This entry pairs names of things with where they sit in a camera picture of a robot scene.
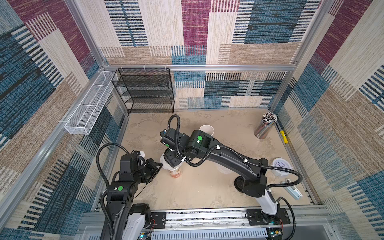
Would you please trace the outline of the paper milk tea cup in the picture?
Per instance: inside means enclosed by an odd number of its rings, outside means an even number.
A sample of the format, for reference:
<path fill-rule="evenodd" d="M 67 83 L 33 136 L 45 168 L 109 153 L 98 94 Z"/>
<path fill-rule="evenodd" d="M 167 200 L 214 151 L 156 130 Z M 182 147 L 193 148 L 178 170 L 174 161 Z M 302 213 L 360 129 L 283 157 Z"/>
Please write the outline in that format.
<path fill-rule="evenodd" d="M 215 129 L 211 125 L 203 125 L 199 130 L 211 136 L 213 136 L 215 132 Z"/>
<path fill-rule="evenodd" d="M 180 174 L 181 174 L 181 166 L 182 166 L 182 163 L 178 164 L 176 167 L 172 167 L 170 165 L 170 167 L 169 167 L 169 169 L 167 171 L 169 172 L 169 174 L 173 178 L 178 178 L 180 176 Z"/>

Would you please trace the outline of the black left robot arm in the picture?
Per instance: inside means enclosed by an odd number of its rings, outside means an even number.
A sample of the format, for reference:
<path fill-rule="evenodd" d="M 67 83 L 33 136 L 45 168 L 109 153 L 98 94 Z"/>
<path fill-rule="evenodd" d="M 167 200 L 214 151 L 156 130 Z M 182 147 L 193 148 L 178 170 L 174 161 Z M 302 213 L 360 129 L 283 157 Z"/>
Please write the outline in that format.
<path fill-rule="evenodd" d="M 100 165 L 103 149 L 116 146 L 126 154 L 120 160 L 118 171 L 110 182 Z M 99 148 L 96 164 L 106 190 L 100 196 L 100 206 L 105 215 L 101 240 L 138 240 L 143 229 L 150 229 L 155 221 L 148 204 L 133 204 L 140 184 L 149 184 L 158 175 L 162 163 L 153 159 L 145 160 L 139 151 L 129 153 L 123 146 L 108 143 Z"/>

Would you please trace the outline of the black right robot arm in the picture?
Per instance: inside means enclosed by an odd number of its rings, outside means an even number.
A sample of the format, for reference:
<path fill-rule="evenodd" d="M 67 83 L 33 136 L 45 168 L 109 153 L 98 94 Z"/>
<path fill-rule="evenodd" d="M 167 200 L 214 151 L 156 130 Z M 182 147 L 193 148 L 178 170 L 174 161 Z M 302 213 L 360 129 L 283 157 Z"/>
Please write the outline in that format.
<path fill-rule="evenodd" d="M 172 168 L 182 163 L 197 168 L 206 161 L 217 163 L 239 176 L 235 179 L 235 188 L 257 200 L 261 207 L 261 220 L 266 225 L 279 224 L 276 233 L 269 233 L 268 240 L 284 239 L 284 222 L 282 219 L 280 201 L 287 203 L 284 197 L 275 199 L 272 188 L 292 187 L 300 184 L 303 176 L 292 169 L 270 166 L 265 158 L 252 159 L 238 153 L 236 150 L 223 145 L 208 132 L 195 130 L 191 135 L 180 132 L 181 119 L 179 115 L 172 115 L 167 128 L 161 131 L 161 143 L 167 147 L 163 156 Z M 282 184 L 268 184 L 266 172 L 268 170 L 282 171 L 297 176 L 297 180 Z"/>

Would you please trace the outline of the right black cup lid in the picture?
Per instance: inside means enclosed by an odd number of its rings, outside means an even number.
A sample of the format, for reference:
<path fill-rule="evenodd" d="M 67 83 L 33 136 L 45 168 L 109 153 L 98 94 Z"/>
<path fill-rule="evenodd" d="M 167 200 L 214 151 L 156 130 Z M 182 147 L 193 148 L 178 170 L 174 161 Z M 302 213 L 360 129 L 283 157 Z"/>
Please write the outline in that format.
<path fill-rule="evenodd" d="M 241 176 L 238 176 L 234 180 L 234 186 L 235 186 L 236 190 L 240 193 L 243 193 L 244 181 L 245 181 L 245 179 Z"/>

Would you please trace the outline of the white round clock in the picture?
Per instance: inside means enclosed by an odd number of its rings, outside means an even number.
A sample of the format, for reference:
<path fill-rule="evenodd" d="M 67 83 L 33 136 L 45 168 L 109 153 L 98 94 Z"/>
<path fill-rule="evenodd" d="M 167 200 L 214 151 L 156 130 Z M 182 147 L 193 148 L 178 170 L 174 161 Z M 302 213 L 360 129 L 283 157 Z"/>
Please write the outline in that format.
<path fill-rule="evenodd" d="M 278 167 L 278 168 L 285 168 L 289 170 L 293 170 L 292 165 L 290 164 L 289 161 L 283 159 L 283 158 L 276 158 L 272 162 L 273 167 Z M 280 171 L 280 170 L 272 170 L 272 173 L 279 177 L 279 178 L 284 178 L 288 176 L 290 173 L 285 172 L 285 171 Z"/>

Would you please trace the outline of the yellow marker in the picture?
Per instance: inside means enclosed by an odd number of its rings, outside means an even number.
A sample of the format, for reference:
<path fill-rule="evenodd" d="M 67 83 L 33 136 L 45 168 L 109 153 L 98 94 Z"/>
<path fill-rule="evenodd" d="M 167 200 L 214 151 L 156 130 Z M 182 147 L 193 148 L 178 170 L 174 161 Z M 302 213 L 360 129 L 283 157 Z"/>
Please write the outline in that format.
<path fill-rule="evenodd" d="M 288 139 L 287 139 L 287 136 L 286 136 L 285 132 L 283 130 L 281 130 L 280 134 L 281 134 L 281 136 L 283 138 L 284 143 L 288 144 Z"/>

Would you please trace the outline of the white stapler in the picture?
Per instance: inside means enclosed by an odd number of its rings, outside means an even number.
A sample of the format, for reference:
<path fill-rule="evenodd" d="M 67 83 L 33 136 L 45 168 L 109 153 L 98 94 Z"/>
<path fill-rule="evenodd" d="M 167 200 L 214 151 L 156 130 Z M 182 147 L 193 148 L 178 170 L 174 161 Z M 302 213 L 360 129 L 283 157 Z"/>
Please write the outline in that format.
<path fill-rule="evenodd" d="M 303 197 L 303 194 L 296 186 L 285 186 L 284 189 L 295 199 L 299 200 Z"/>

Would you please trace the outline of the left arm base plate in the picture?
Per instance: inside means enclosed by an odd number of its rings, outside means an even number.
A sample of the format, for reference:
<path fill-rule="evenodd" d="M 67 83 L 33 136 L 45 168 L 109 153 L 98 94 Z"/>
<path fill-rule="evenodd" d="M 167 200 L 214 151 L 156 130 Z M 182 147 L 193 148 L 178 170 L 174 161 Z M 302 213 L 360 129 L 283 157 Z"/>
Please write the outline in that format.
<path fill-rule="evenodd" d="M 167 220 L 166 212 L 151 212 L 151 221 L 149 229 L 165 229 Z"/>

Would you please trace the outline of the white mesh wall basket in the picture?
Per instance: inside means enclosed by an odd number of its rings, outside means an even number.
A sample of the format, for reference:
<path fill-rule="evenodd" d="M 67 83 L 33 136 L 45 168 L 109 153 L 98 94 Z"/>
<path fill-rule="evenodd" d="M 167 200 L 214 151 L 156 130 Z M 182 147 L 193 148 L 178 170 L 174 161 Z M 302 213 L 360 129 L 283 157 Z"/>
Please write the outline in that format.
<path fill-rule="evenodd" d="M 74 113 L 66 122 L 65 129 L 71 135 L 89 135 L 113 90 L 115 73 L 102 72 L 98 75 Z"/>

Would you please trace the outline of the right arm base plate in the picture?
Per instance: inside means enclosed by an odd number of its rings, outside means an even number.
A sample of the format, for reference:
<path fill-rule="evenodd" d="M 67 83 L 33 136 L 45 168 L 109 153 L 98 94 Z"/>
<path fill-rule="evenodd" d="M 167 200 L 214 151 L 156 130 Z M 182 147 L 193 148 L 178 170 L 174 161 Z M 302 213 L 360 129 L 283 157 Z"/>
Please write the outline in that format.
<path fill-rule="evenodd" d="M 268 215 L 262 212 L 261 209 L 248 209 L 245 214 L 250 226 L 262 226 L 262 225 L 289 225 L 291 220 L 287 213 L 287 209 L 278 209 L 276 215 Z"/>

